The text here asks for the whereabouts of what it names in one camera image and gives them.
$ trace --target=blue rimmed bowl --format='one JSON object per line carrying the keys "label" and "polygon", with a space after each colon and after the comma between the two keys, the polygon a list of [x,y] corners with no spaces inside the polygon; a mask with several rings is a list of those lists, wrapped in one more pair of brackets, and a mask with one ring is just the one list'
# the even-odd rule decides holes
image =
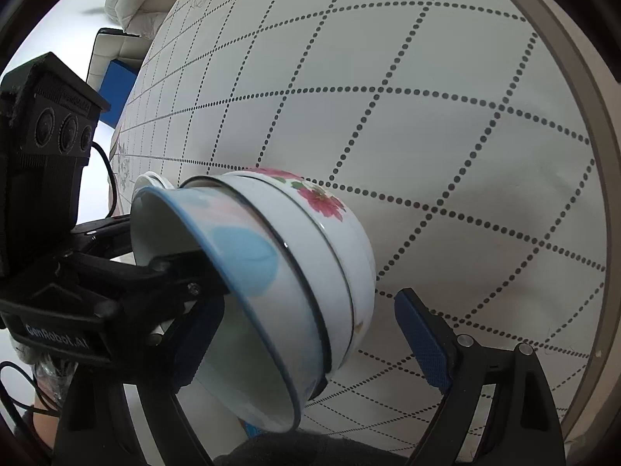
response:
{"label": "blue rimmed bowl", "polygon": [[324,376],[323,345],[304,278],[277,233],[217,186],[143,188],[131,219],[137,264],[202,249],[231,291],[197,379],[257,428],[296,428]]}

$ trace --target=bowl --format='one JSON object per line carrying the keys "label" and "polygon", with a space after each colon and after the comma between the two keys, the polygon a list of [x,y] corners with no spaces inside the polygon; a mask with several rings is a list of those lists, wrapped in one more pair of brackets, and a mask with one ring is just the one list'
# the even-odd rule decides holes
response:
{"label": "bowl", "polygon": [[249,424],[296,428],[323,379],[322,343],[296,265],[253,208],[229,188],[148,186],[132,202],[131,236],[142,266],[206,253],[231,294],[196,378]]}
{"label": "bowl", "polygon": [[147,171],[136,179],[132,199],[139,190],[149,186],[165,190],[173,190],[175,188],[166,178],[156,174],[154,171]]}
{"label": "bowl", "polygon": [[237,191],[273,230],[282,237],[309,283],[310,295],[318,307],[320,334],[325,332],[327,378],[344,362],[353,341],[353,304],[349,285],[325,233],[304,209],[278,188],[253,177],[221,175],[211,177]]}
{"label": "bowl", "polygon": [[256,168],[233,171],[227,176],[255,178],[270,184],[293,199],[322,230],[329,241],[349,284],[352,295],[354,331],[347,355],[355,350],[366,333],[375,300],[375,259],[371,242],[354,213],[321,186],[293,173]]}

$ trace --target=white tablecloth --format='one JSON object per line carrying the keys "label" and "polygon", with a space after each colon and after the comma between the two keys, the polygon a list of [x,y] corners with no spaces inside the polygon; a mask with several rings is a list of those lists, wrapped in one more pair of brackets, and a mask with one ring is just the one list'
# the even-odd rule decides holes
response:
{"label": "white tablecloth", "polygon": [[394,320],[410,286],[483,345],[533,345],[560,418],[570,405],[600,313],[604,203],[570,86],[511,0],[178,0],[113,162],[125,212],[147,170],[179,184],[263,166],[361,220],[373,323],[305,429],[411,453],[440,394]]}

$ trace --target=bowl rim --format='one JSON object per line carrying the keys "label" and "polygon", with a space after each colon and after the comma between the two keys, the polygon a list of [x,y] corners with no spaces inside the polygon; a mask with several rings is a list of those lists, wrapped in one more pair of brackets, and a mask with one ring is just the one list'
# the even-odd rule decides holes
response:
{"label": "bowl rim", "polygon": [[224,270],[223,266],[220,264],[220,260],[217,258],[217,255],[215,254],[215,250],[212,247],[212,245],[202,235],[201,231],[198,229],[193,219],[191,219],[191,217],[179,205],[176,204],[176,201],[171,200],[170,194],[171,193],[174,194],[175,191],[181,191],[181,190],[180,189],[165,190],[165,189],[156,188],[154,186],[147,186],[137,191],[135,198],[138,199],[139,197],[145,194],[153,194],[157,196],[159,199],[161,199],[179,217],[181,222],[184,224],[185,228],[187,228],[190,234],[198,242],[198,244],[201,246],[201,249],[204,250],[210,262],[216,268],[216,270],[218,271],[218,274],[222,277],[222,279],[226,283],[231,293],[234,294],[234,296],[238,299],[241,305],[241,308],[243,309],[244,313],[248,317],[248,320],[250,320],[254,328],[256,328],[257,333],[259,334],[259,337],[261,338],[263,342],[263,345],[265,345],[265,348],[268,350],[268,353],[271,356],[272,361],[274,361],[274,364],[276,365],[278,372],[280,372],[280,375],[283,377],[284,384],[287,387],[287,392],[290,398],[291,406],[293,406],[294,415],[293,415],[293,424],[291,426],[291,429],[296,429],[300,425],[300,421],[302,419],[302,406],[300,404],[300,399],[297,394],[296,387],[293,383],[293,379],[291,378],[291,375],[289,374],[289,371],[287,367],[285,366],[285,363],[280,357],[280,354],[278,353],[276,346],[272,343],[267,332],[261,325],[261,322],[259,321],[257,315],[254,313],[252,308],[248,305],[248,298],[245,295],[243,295],[241,292],[239,292],[235,283],[232,281],[232,279],[229,277],[227,272]]}
{"label": "bowl rim", "polygon": [[[272,175],[267,174],[267,173],[262,173],[260,171],[257,171],[256,169],[240,169],[240,170],[235,170],[235,171],[229,171],[226,172],[225,175],[232,175],[232,176],[239,176],[239,177],[246,177],[249,179],[256,179],[259,180],[261,182],[264,182],[266,184],[269,184],[270,186],[274,187],[275,189],[278,189],[281,193],[283,193],[285,196],[289,197],[294,203],[296,203],[302,210],[304,210],[307,215],[309,216],[309,218],[311,219],[312,223],[320,230],[324,233],[326,239],[328,239],[328,236],[326,235],[326,231],[330,230],[332,231],[332,228],[330,227],[330,224],[328,223],[323,223],[321,221],[319,221],[318,216],[313,216],[311,214],[309,214],[309,209],[306,208],[306,206],[304,205],[303,202],[300,201],[299,197],[297,197],[295,194],[293,194],[288,188],[285,188],[284,186],[286,185],[285,183],[282,183],[279,180],[276,180],[274,177],[272,177]],[[293,180],[293,178],[291,177],[284,177],[286,181],[288,180]],[[312,186],[317,186],[319,187],[321,190],[323,190],[326,194],[329,194],[330,196],[334,196],[332,194],[332,192],[330,190],[328,190],[327,188],[324,188],[323,186],[319,185],[319,184],[314,184],[312,183],[310,180],[304,178],[304,177],[300,177],[298,176],[297,179],[299,179],[302,182],[308,182],[310,185]],[[353,213],[352,209],[349,208],[349,212],[350,214],[352,214],[352,216],[357,220],[356,215]],[[353,234],[353,240],[355,240],[355,243],[358,244],[358,246],[361,248],[361,250],[364,251],[364,246],[361,243],[361,241],[359,240],[359,237],[357,235],[357,233],[355,233],[352,230],[352,234]],[[356,305],[354,303],[354,301],[356,301],[356,303],[359,300],[359,295],[355,294],[354,292],[351,291],[351,285],[350,285],[350,279],[347,277],[348,276],[348,270],[346,270],[346,267],[349,268],[349,271],[351,271],[351,264],[345,264],[344,261],[346,261],[347,259],[343,256],[343,253],[340,250],[337,250],[336,247],[333,246],[333,251],[334,254],[337,258],[338,264],[341,266],[341,269],[343,270],[343,273],[345,274],[345,280],[348,283],[348,287],[350,288],[350,299],[352,300],[352,317],[354,320],[354,323],[356,323],[357,319],[356,319]],[[370,261],[368,261],[368,257],[365,255],[364,257],[365,262],[367,264],[369,264],[369,269],[371,270],[371,272],[375,271],[375,268],[373,268],[370,264]],[[349,358],[349,356],[352,354],[352,350],[354,347],[355,343],[354,343],[354,335],[352,333],[352,341],[350,342],[350,345],[348,347],[348,350],[345,354],[345,357],[343,358],[343,362],[336,367],[335,371],[337,369],[340,369],[343,364],[347,361],[347,359]]]}
{"label": "bowl rim", "polygon": [[315,219],[313,219],[313,217],[308,213],[308,211],[306,211],[299,202],[295,201],[293,198],[291,198],[291,196],[289,196],[288,194],[286,194],[284,191],[282,191],[279,187],[275,186],[274,184],[272,184],[271,182],[268,181],[264,181],[261,180],[259,177],[256,176],[248,176],[248,175],[242,175],[242,174],[237,174],[237,173],[233,173],[233,172],[228,172],[225,173],[223,175],[219,175],[218,177],[238,177],[241,179],[247,179],[247,180],[252,180],[252,181],[256,181],[262,184],[265,184],[267,187],[274,189],[276,191],[278,191],[278,193],[282,194],[285,198],[287,198],[292,204],[294,204],[305,216],[306,218],[309,220],[309,222],[314,226],[314,228],[317,230],[317,232],[320,234],[320,236],[323,238],[324,242],[326,243],[326,245],[328,246],[328,248],[330,249],[331,254],[334,256],[334,259],[338,265],[340,274],[343,278],[343,281],[345,283],[345,287],[347,289],[347,297],[349,299],[349,309],[350,309],[350,315],[351,315],[351,320],[350,320],[350,327],[351,327],[351,331],[350,331],[350,335],[349,335],[349,341],[347,344],[347,349],[345,350],[345,354],[343,359],[339,362],[338,365],[336,365],[334,363],[334,359],[332,359],[332,363],[331,363],[331,370],[329,372],[329,374],[334,374],[336,373],[336,371],[343,365],[344,361],[347,358],[347,353],[349,353],[352,344],[353,344],[353,339],[354,339],[354,326],[355,326],[355,317],[354,317],[354,303],[353,303],[353,296],[352,296],[352,286],[350,285],[349,279],[347,278],[347,274],[345,272],[345,269],[343,267],[343,264],[341,262],[340,257],[338,256],[338,253],[335,251],[333,244],[331,243],[330,239],[328,238],[327,234],[325,233],[325,230],[321,229],[317,222],[315,221]]}
{"label": "bowl rim", "polygon": [[274,228],[272,223],[263,215],[263,213],[250,201],[248,200],[243,193],[237,191],[233,186],[227,184],[225,181],[220,180],[217,176],[206,176],[206,182],[216,183],[219,186],[225,188],[228,191],[231,191],[234,196],[236,196],[243,205],[250,208],[253,213],[263,222],[263,227],[272,235],[278,243],[279,249],[285,253],[286,259],[288,263],[290,263],[293,267],[293,272],[296,274],[297,279],[300,282],[300,285],[304,291],[304,295],[307,298],[307,302],[310,307],[310,311],[313,315],[313,319],[315,320],[315,324],[317,326],[317,331],[319,333],[319,342],[321,343],[321,351],[323,356],[323,365],[324,365],[324,373],[322,375],[326,375],[326,373],[330,373],[332,369],[332,351],[330,348],[330,336],[328,335],[328,328],[325,325],[324,316],[321,313],[321,308],[319,307],[319,302],[315,296],[311,288],[311,284],[308,282],[306,275],[302,271],[297,259],[291,252],[288,244],[283,240],[280,233]]}

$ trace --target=black mount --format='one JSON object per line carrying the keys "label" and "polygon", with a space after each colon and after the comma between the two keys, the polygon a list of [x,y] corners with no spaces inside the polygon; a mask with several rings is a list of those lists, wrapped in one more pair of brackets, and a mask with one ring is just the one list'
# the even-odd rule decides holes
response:
{"label": "black mount", "polygon": [[[61,413],[53,466],[144,466],[123,384],[135,384],[167,466],[211,466],[179,406],[224,315],[226,285],[203,252],[149,266],[131,252],[129,216],[77,226],[51,254],[0,287],[0,316],[18,341],[79,364]],[[496,384],[477,466],[565,464],[552,393],[536,353],[456,336],[412,289],[395,316],[427,381],[444,398],[407,464],[452,466],[481,388]],[[153,331],[172,323],[162,335]]]}
{"label": "black mount", "polygon": [[457,336],[412,289],[395,297],[395,316],[427,381],[444,394],[407,466],[454,464],[486,384],[496,384],[496,389],[471,464],[565,464],[552,392],[530,345],[501,350],[482,347],[468,335]]}

